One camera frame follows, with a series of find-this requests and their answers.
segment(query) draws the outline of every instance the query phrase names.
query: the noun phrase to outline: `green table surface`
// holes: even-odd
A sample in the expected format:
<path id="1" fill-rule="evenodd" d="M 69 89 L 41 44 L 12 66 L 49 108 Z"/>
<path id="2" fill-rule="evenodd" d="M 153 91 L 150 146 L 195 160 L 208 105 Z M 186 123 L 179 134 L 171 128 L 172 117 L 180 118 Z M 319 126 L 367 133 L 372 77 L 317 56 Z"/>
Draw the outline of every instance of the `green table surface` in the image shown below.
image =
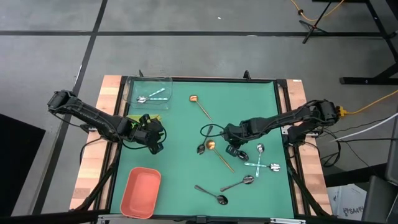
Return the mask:
<path id="1" fill-rule="evenodd" d="M 135 88 L 146 88 L 146 91 L 161 88 L 157 85 L 160 84 L 134 82 Z M 137 92 L 133 91 L 132 99 L 137 97 L 134 95 Z M 196 103 L 188 100 L 193 94 L 198 95 L 201 105 L 214 123 L 220 126 L 228 123 L 238 125 L 245 119 L 277 114 L 273 83 L 173 82 L 168 110 L 130 106 L 128 114 L 160 114 L 167 130 L 167 139 L 164 149 L 156 155 L 152 155 L 148 149 L 122 148 L 111 213 L 121 213 L 120 203 L 129 173 L 131 169 L 141 166 L 156 169 L 162 175 L 154 215 L 293 218 L 280 129 L 274 129 L 260 139 L 241 146 L 249 155 L 248 162 L 257 163 L 259 153 L 256 145 L 263 143 L 265 151 L 261 156 L 261 164 L 278 163 L 280 172 L 260 168 L 259 177 L 251 185 L 240 184 L 222 193 L 229 200 L 227 205 L 220 205 L 212 196 L 194 189 L 195 185 L 199 185 L 214 194 L 221 194 L 221 187 L 237 183 L 245 175 L 255 176 L 256 168 L 244 166 L 243 161 L 227 154 L 225 149 L 228 143 L 221 136 L 213 138 L 216 149 L 234 169 L 234 173 L 215 152 L 206 150 L 202 155 L 197 154 L 197 146 L 204 140 L 199 130 L 211 122 Z M 220 131 L 220 128 L 214 127 L 212 134 Z M 130 142 L 126 144 L 139 146 Z"/>

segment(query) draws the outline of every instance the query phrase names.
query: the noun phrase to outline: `gold spoon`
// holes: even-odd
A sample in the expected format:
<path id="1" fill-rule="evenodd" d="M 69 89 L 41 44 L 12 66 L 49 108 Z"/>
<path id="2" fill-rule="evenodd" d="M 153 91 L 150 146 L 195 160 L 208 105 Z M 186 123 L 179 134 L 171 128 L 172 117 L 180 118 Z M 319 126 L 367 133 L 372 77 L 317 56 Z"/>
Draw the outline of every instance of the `gold spoon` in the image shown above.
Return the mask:
<path id="1" fill-rule="evenodd" d="M 201 108 L 201 110 L 206 114 L 206 116 L 210 119 L 210 121 L 211 122 L 213 122 L 213 120 L 211 119 L 211 117 L 210 117 L 210 115 L 206 112 L 206 110 L 201 106 L 201 104 L 199 104 L 199 102 L 198 102 L 198 95 L 190 95 L 189 96 L 189 101 L 191 101 L 191 102 L 196 102 L 199 106 L 200 106 L 200 108 Z"/>
<path id="2" fill-rule="evenodd" d="M 213 150 L 216 152 L 217 156 L 225 163 L 225 165 L 232 171 L 234 172 L 234 170 L 232 169 L 232 167 L 225 161 L 225 159 L 217 152 L 216 150 L 216 143 L 213 140 L 208 140 L 206 142 L 206 147 L 209 150 Z"/>

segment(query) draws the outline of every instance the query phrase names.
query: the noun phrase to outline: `white cable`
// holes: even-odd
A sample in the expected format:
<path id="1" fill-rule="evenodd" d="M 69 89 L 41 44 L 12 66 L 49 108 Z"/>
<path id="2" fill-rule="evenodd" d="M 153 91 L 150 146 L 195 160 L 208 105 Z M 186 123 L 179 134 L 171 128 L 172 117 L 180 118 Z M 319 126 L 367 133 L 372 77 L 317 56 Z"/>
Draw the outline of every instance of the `white cable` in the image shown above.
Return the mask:
<path id="1" fill-rule="evenodd" d="M 378 123 L 378 124 L 375 124 L 374 126 L 371 126 L 370 128 L 366 128 L 365 130 L 358 131 L 357 133 L 349 134 L 349 135 L 347 135 L 347 136 L 344 136 L 344 137 L 341 137 L 341 138 L 338 138 L 338 139 L 334 139 L 334 140 L 332 140 L 332 141 L 330 141 L 330 142 L 335 142 L 335 141 L 338 141 L 338 140 L 341 140 L 341 139 L 344 139 L 344 138 L 348 138 L 348 137 L 355 136 L 355 135 L 357 135 L 357 134 L 361 134 L 361 133 L 364 133 L 364 132 L 366 132 L 366 131 L 369 131 L 370 129 L 373 129 L 373 128 L 379 126 L 379 125 L 384 124 L 385 122 L 391 120 L 392 118 L 396 117 L 397 115 L 398 115 L 398 113 L 392 115 L 391 117 L 385 119 L 384 121 L 381 121 L 381 122 Z"/>

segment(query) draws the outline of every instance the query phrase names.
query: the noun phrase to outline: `black tripod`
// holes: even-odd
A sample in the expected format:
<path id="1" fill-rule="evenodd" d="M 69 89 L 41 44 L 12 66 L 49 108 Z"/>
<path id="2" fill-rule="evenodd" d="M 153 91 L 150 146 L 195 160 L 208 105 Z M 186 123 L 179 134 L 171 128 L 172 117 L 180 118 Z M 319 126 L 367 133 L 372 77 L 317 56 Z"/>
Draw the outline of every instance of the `black tripod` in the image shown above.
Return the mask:
<path id="1" fill-rule="evenodd" d="M 322 33 L 324 33 L 324 34 L 327 34 L 327 32 L 324 31 L 323 29 L 319 29 L 319 28 L 317 27 L 317 25 L 318 25 L 319 21 L 322 19 L 322 17 L 323 17 L 323 15 L 325 14 L 326 10 L 328 10 L 330 4 L 331 4 L 331 1 L 329 1 L 328 5 L 327 5 L 326 8 L 323 10 L 321 16 L 318 18 L 318 20 L 316 21 L 316 23 L 315 23 L 314 25 L 311 25 L 311 24 L 309 24 L 309 23 L 307 23 L 307 22 L 304 22 L 304 21 L 302 21 L 302 20 L 299 20 L 299 22 L 300 22 L 301 24 L 304 24 L 304 25 L 308 26 L 308 28 L 310 28 L 310 31 L 308 32 L 307 36 L 305 36 L 305 38 L 304 38 L 304 40 L 303 40 L 303 44 L 307 43 L 308 38 L 310 38 L 311 34 L 312 34 L 313 31 L 315 31 L 315 30 L 320 31 L 320 32 L 322 32 Z M 299 15 L 301 15 L 301 13 L 303 13 L 303 9 L 300 9 L 300 10 L 298 11 L 298 14 L 299 14 Z"/>

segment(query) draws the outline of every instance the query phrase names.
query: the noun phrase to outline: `concrete floor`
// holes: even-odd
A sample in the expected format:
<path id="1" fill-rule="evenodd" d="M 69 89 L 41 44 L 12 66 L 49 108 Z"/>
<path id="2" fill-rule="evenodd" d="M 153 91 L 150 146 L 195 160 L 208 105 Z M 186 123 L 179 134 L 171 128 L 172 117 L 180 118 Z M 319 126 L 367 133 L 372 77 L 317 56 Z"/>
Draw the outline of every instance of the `concrete floor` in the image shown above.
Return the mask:
<path id="1" fill-rule="evenodd" d="M 297 3 L 308 17 L 317 17 L 325 7 L 324 3 L 309 0 Z M 398 22 L 386 2 L 372 3 L 387 31 L 396 30 Z M 0 0 L 0 5 L 0 30 L 92 30 L 101 0 Z M 109 0 L 99 29 L 306 31 L 299 19 L 289 0 Z M 343 4 L 319 26 L 331 32 L 377 32 L 364 4 Z M 88 40 L 89 37 L 0 36 L 0 113 L 47 131 L 15 215 L 31 211 L 60 125 L 47 112 L 46 104 L 53 91 L 73 88 Z M 301 41 L 301 37 L 97 37 L 79 97 L 95 105 L 103 75 L 132 75 L 139 69 L 145 75 L 201 77 L 241 77 L 243 71 L 249 70 L 253 78 L 301 79 L 308 100 L 326 98 L 350 111 L 397 89 L 338 82 L 342 76 L 373 77 L 392 65 L 394 59 L 384 40 L 314 38 L 305 45 Z M 381 119 L 395 113 L 396 107 L 394 96 L 342 119 L 330 129 L 336 131 Z M 391 131 L 392 123 L 387 123 L 362 137 L 389 138 Z M 336 151 L 328 140 L 318 140 L 322 156 Z M 43 212 L 68 210 L 78 156 L 85 142 L 83 131 L 69 127 Z M 351 145 L 369 165 L 387 161 L 386 141 Z M 345 145 L 342 151 L 338 168 L 365 166 Z"/>

